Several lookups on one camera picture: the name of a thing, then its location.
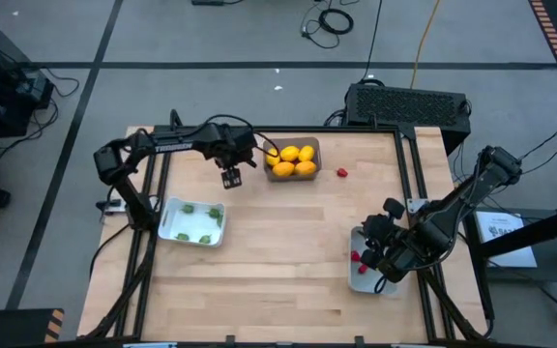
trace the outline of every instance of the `red berry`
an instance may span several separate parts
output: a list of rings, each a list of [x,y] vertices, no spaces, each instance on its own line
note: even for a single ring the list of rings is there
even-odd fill
[[[356,250],[352,250],[352,261],[353,262],[360,262],[360,254]]]

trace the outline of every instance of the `orange stripe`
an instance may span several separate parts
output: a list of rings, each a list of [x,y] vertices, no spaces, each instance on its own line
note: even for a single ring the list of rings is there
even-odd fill
[[[64,313],[59,309],[53,310],[53,316],[59,319],[59,321],[64,321]]]
[[[62,330],[62,328],[60,328],[59,326],[57,326],[57,324],[55,324],[53,322],[48,323],[48,329],[53,331],[56,334],[58,334],[59,331]]]

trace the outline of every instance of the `white paper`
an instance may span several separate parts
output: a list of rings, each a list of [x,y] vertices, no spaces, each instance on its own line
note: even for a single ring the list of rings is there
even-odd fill
[[[506,213],[476,212],[476,220],[483,242],[523,227],[523,220],[519,215],[513,216]],[[534,258],[531,246],[491,257],[491,261],[504,267],[537,267],[537,260]]]

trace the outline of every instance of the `green vegetable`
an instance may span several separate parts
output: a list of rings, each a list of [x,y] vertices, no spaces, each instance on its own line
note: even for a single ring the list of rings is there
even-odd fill
[[[220,210],[218,210],[216,208],[212,208],[208,212],[208,215],[210,216],[210,218],[219,218],[220,217]]]
[[[191,214],[192,212],[194,212],[194,206],[192,206],[191,204],[186,204],[184,207],[182,207],[182,212]]]
[[[201,244],[210,244],[210,236],[203,236],[201,237],[201,239],[199,240],[199,243]]]

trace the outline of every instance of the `lemon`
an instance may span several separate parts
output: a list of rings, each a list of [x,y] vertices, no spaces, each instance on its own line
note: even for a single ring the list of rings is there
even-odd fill
[[[266,155],[266,162],[270,164],[270,166],[275,166],[280,163],[279,151],[277,151],[277,149],[272,148],[268,150],[268,154],[275,155],[275,157]]]
[[[307,145],[304,148],[300,149],[298,160],[300,161],[312,160],[313,155],[315,155],[315,150],[313,149],[312,146]]]
[[[300,150],[295,146],[287,146],[280,151],[280,157],[282,160],[292,161],[298,158]]]
[[[294,168],[296,175],[308,175],[315,172],[317,166],[310,160],[302,161]]]
[[[292,162],[281,162],[272,168],[272,172],[275,173],[276,176],[287,177],[294,172],[294,167],[295,165]]]

